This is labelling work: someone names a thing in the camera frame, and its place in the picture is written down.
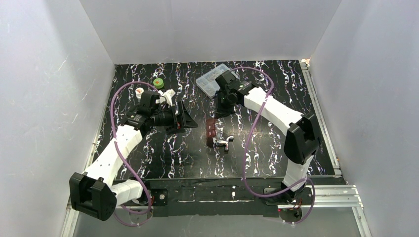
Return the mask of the red weekly pill organizer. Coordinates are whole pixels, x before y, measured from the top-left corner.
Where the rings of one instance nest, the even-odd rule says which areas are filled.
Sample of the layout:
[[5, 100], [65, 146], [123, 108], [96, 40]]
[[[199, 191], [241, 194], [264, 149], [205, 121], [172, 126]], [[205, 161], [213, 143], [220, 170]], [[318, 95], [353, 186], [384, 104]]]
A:
[[216, 119], [209, 118], [206, 120], [206, 145], [208, 147], [214, 146], [213, 139], [216, 137], [217, 131], [215, 127]]

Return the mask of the white pill bottle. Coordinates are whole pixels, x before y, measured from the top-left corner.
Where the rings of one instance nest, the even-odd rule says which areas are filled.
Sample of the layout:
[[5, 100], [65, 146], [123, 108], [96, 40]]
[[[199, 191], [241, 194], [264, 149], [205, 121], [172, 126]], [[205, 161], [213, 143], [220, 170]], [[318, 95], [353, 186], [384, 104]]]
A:
[[144, 93], [144, 88], [142, 88], [142, 87], [138, 87], [136, 90], [135, 90], [135, 96], [136, 96], [136, 98], [137, 98], [137, 100], [138, 100], [138, 102], [141, 100], [141, 96], [142, 96], [142, 94]]

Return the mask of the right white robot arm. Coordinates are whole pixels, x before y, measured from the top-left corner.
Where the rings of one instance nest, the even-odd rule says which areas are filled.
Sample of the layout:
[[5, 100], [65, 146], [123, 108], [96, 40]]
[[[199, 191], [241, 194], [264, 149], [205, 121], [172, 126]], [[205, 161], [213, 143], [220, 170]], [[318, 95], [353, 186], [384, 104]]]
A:
[[234, 113], [234, 107], [241, 105], [257, 112], [251, 129], [261, 117], [274, 124], [285, 135], [283, 151], [288, 158], [286, 174], [276, 192], [260, 194], [251, 189], [246, 173], [242, 180], [246, 189], [259, 198], [286, 198], [293, 201], [309, 181], [308, 168], [322, 143], [322, 131], [315, 113], [302, 114], [277, 101], [270, 94], [273, 87], [264, 91], [251, 80], [240, 80], [231, 71], [225, 71], [215, 79], [219, 86], [216, 93], [217, 118]]

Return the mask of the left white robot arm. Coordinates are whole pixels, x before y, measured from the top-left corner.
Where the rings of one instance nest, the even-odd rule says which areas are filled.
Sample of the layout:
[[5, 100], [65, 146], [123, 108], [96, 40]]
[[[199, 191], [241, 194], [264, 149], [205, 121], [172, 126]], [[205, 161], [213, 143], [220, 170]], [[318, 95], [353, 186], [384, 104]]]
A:
[[138, 88], [138, 104], [126, 113], [115, 130], [116, 137], [83, 173], [74, 173], [69, 180], [71, 207], [101, 221], [108, 220], [117, 206], [139, 199], [146, 193], [142, 182], [128, 179], [113, 181], [125, 157], [155, 127], [164, 127], [168, 135], [185, 132], [198, 125], [182, 101], [174, 101], [174, 90], [166, 92]]

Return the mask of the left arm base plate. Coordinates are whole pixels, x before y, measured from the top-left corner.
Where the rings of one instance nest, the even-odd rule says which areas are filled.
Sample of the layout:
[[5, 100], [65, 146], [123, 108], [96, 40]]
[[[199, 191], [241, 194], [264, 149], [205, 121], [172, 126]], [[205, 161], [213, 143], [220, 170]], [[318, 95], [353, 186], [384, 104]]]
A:
[[[138, 214], [129, 214], [129, 219], [132, 224], [142, 224], [143, 222], [148, 222], [153, 218], [153, 211], [156, 207], [166, 206], [168, 202], [168, 189], [150, 189], [151, 196], [151, 206], [152, 210], [144, 215]], [[134, 199], [130, 202], [130, 209], [133, 211], [142, 211], [145, 210], [148, 206], [148, 199], [143, 193], [140, 198]]]

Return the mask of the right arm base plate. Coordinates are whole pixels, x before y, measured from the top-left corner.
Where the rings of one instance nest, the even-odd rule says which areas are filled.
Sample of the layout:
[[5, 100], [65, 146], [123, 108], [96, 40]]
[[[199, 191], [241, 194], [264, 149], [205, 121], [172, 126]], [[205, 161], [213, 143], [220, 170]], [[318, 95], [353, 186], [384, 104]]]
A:
[[263, 198], [266, 205], [279, 205], [281, 223], [295, 226], [305, 221], [314, 209], [316, 190], [313, 187], [302, 188], [301, 193], [290, 197], [287, 193], [276, 197]]

